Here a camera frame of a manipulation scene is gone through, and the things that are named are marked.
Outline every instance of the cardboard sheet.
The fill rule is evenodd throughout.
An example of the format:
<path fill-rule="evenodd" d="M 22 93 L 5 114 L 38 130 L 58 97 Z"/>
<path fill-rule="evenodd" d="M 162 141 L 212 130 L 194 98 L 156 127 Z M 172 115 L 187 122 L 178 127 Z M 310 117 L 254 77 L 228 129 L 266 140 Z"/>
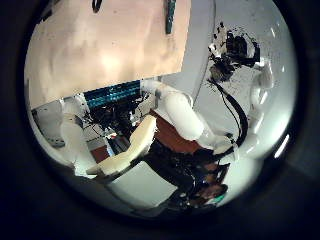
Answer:
<path fill-rule="evenodd" d="M 25 67 L 31 108 L 62 97 L 181 71 L 191 0 L 176 3 L 165 34 L 166 0 L 61 0 L 37 25 Z"/>

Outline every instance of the black cable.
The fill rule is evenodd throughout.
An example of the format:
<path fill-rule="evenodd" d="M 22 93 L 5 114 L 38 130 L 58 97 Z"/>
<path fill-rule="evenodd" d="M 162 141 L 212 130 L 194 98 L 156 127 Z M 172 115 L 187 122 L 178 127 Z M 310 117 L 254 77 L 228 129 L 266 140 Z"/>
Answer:
<path fill-rule="evenodd" d="M 99 12 L 102 0 L 92 0 L 92 10 L 94 13 Z"/>
<path fill-rule="evenodd" d="M 220 93 L 221 93 L 221 96 L 222 96 L 222 100 L 223 100 L 224 105 L 226 105 L 226 107 L 228 108 L 229 112 L 232 114 L 234 120 L 235 120 L 236 123 L 237 123 L 237 126 L 238 126 L 238 136 L 240 136 L 240 135 L 241 135 L 241 128 L 240 128 L 238 119 L 236 118 L 236 116 L 234 115 L 234 113 L 232 112 L 232 110 L 230 109 L 230 107 L 227 105 L 226 100 L 225 100 L 225 98 L 224 98 L 223 92 L 220 92 Z"/>
<path fill-rule="evenodd" d="M 140 107 L 138 106 L 139 112 L 140 112 L 140 118 L 142 118 L 142 111 L 140 109 Z"/>
<path fill-rule="evenodd" d="M 247 132 L 248 132 L 248 120 L 247 120 L 247 115 L 245 114 L 245 112 L 243 111 L 243 109 L 241 108 L 240 104 L 229 94 L 226 92 L 226 90 L 220 86 L 214 79 L 210 79 L 209 81 L 210 83 L 214 84 L 217 89 L 220 91 L 220 93 L 224 94 L 226 96 L 226 99 L 228 100 L 228 102 L 232 105 L 232 107 L 234 108 L 234 110 L 236 110 L 239 119 L 240 119 L 240 126 L 241 126 L 241 134 L 240 136 L 237 138 L 236 144 L 238 145 L 238 147 L 240 147 L 242 145 L 242 143 L 244 142 L 245 138 L 247 137 Z M 222 157 L 226 156 L 227 154 L 232 153 L 233 147 L 230 147 L 226 152 L 222 153 L 222 154 L 217 154 L 215 155 L 217 159 L 221 159 Z"/>
<path fill-rule="evenodd" d="M 91 129 L 100 137 L 104 137 L 103 135 L 101 135 L 100 133 L 98 133 L 93 127 L 95 126 L 95 124 L 91 125 Z"/>
<path fill-rule="evenodd" d="M 91 141 L 96 140 L 96 139 L 98 139 L 98 138 L 100 138 L 100 136 L 99 136 L 99 137 L 96 137 L 96 138 L 92 138 L 92 139 L 88 140 L 87 142 L 91 142 Z"/>

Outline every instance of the wire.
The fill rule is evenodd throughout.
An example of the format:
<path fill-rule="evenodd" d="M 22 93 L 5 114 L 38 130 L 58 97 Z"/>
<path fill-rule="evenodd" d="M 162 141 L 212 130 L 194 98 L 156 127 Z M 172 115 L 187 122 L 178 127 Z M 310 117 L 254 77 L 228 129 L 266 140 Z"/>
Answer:
<path fill-rule="evenodd" d="M 240 135 L 241 135 L 241 128 L 240 128 L 240 124 L 239 124 L 239 122 L 238 122 L 238 119 L 236 118 L 236 116 L 234 115 L 234 113 L 232 112 L 232 110 L 230 109 L 230 107 L 228 106 L 228 104 L 226 103 L 226 100 L 225 100 L 225 98 L 224 98 L 224 94 L 223 94 L 222 92 L 220 92 L 220 93 L 221 93 L 221 96 L 222 96 L 222 100 L 223 100 L 224 105 L 226 105 L 226 107 L 228 108 L 229 112 L 232 114 L 234 120 L 235 120 L 236 123 L 237 123 L 237 126 L 238 126 L 238 134 L 239 134 L 238 136 L 240 136 Z"/>
<path fill-rule="evenodd" d="M 228 104 L 226 103 L 226 100 L 225 100 L 225 97 L 224 97 L 224 92 L 222 90 L 222 87 L 213 79 L 211 78 L 211 82 L 217 87 L 218 91 L 220 92 L 221 96 L 222 96 L 222 100 L 223 100 L 223 103 L 224 105 L 228 108 L 229 112 L 232 114 L 232 117 L 234 118 L 234 120 L 236 121 L 237 123 L 237 127 L 238 127 L 238 136 L 241 135 L 242 133 L 242 130 L 241 130 L 241 127 L 240 127 L 240 124 L 238 122 L 238 119 L 236 118 L 236 116 L 234 115 L 233 111 L 230 109 L 230 107 L 228 106 Z"/>
<path fill-rule="evenodd" d="M 101 135 L 100 133 L 98 133 L 93 127 L 95 126 L 95 124 L 92 125 L 91 129 L 100 137 L 104 137 L 103 135 Z"/>
<path fill-rule="evenodd" d="M 102 0 L 92 0 L 92 10 L 94 13 L 99 12 Z"/>
<path fill-rule="evenodd" d="M 139 109 L 139 112 L 140 112 L 140 118 L 142 118 L 142 111 L 141 111 L 141 109 L 140 109 L 140 107 L 138 106 L 138 109 Z"/>

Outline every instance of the white panel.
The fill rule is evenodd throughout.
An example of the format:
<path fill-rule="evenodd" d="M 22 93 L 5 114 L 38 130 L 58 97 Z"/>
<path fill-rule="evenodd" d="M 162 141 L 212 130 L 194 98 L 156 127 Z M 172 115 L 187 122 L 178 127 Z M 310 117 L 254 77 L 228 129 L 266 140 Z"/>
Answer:
<path fill-rule="evenodd" d="M 136 209 L 157 207 L 177 189 L 143 161 L 108 186 L 117 197 Z"/>

